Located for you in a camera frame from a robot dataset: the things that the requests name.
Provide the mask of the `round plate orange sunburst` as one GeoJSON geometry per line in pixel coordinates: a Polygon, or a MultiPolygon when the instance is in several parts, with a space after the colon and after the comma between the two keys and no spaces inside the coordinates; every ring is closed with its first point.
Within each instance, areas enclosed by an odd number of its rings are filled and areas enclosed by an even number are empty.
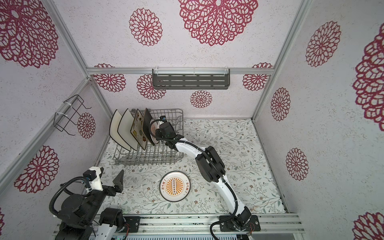
{"type": "Polygon", "coordinates": [[[171,203],[180,202],[185,199],[190,190],[191,181],[183,172],[169,172],[160,181],[160,194],[166,201],[171,203]]]}

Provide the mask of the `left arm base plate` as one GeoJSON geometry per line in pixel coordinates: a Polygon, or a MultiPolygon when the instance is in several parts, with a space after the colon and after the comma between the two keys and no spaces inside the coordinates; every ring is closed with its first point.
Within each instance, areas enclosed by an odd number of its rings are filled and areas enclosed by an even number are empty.
{"type": "Polygon", "coordinates": [[[137,233],[139,231],[141,217],[124,216],[125,222],[121,233],[137,233]]]}

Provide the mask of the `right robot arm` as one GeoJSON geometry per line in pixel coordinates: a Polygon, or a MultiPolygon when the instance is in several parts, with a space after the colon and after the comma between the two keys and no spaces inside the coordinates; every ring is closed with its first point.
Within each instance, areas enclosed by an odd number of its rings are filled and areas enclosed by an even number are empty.
{"type": "Polygon", "coordinates": [[[225,164],[214,147],[199,147],[178,134],[165,116],[150,122],[151,137],[163,141],[166,146],[195,159],[202,177],[216,186],[220,196],[227,204],[230,215],[223,220],[211,224],[210,231],[215,225],[229,223],[238,231],[247,228],[252,214],[248,207],[237,196],[226,174],[225,164]]]}

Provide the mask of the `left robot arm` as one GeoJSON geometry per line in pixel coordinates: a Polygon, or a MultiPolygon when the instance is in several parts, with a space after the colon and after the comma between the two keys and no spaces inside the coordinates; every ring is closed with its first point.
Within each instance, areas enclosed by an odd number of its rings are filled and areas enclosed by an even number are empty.
{"type": "Polygon", "coordinates": [[[103,172],[104,168],[91,167],[82,176],[61,184],[54,194],[49,211],[62,221],[56,240],[88,240],[91,234],[96,240],[111,240],[115,232],[126,225],[121,209],[106,208],[101,213],[97,231],[94,231],[94,219],[105,198],[114,197],[124,189],[125,171],[119,172],[113,180],[113,186],[102,184],[103,172]],[[86,194],[75,194],[68,190],[77,181],[85,184],[86,194]]]}

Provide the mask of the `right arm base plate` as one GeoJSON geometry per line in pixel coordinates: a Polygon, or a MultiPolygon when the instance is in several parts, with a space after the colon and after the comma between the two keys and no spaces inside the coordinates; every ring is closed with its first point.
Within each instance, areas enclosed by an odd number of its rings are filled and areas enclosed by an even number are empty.
{"type": "Polygon", "coordinates": [[[221,232],[259,232],[260,230],[261,226],[256,215],[251,215],[250,219],[245,222],[234,218],[220,224],[221,232]]]}

